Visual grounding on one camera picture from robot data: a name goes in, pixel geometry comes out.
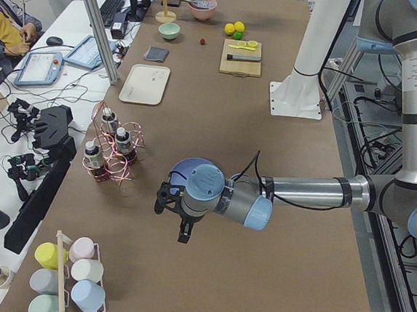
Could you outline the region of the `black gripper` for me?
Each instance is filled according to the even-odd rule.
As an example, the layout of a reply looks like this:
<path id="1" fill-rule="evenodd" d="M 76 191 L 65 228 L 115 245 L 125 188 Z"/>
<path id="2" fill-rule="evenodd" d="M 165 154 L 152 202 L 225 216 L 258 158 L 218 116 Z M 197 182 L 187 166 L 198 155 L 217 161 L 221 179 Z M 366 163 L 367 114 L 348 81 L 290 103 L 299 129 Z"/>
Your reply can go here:
<path id="1" fill-rule="evenodd" d="M 190 216 L 181 206 L 182 196 L 184 193 L 184 185 L 174 185 L 170 182 L 171 174 L 162 182 L 161 187 L 156 192 L 156 203 L 154 204 L 154 212 L 157 215 L 163 213 L 165 209 L 177 214 L 181 218 L 178 241 L 187 244 L 191 238 L 191 231 L 194 223 L 202 220 L 203 216 Z"/>

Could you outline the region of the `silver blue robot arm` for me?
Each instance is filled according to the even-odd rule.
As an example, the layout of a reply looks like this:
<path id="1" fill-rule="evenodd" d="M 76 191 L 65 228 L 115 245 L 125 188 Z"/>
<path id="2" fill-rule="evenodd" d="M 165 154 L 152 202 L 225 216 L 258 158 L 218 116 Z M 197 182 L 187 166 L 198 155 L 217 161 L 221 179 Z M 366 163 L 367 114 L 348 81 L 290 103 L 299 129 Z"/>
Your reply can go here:
<path id="1" fill-rule="evenodd" d="M 395 175 L 300 179 L 225 178 L 208 162 L 178 163 L 156 196 L 156 213 L 180 216 L 178 240 L 186 243 L 194 223 L 208 212 L 259 231 L 275 205 L 314 211 L 356 207 L 389 218 L 417 239 L 417 0 L 364 0 L 358 48 L 396 52 L 402 58 L 402 168 Z"/>

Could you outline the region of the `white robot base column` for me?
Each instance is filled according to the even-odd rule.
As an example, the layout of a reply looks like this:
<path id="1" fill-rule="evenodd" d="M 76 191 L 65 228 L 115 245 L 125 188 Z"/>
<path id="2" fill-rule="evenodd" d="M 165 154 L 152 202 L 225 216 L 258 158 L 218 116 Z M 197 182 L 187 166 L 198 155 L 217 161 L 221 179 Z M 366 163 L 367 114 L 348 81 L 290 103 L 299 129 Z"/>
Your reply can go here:
<path id="1" fill-rule="evenodd" d="M 321 119 L 320 71 L 352 0 L 316 0 L 292 73 L 270 83 L 273 116 Z"/>

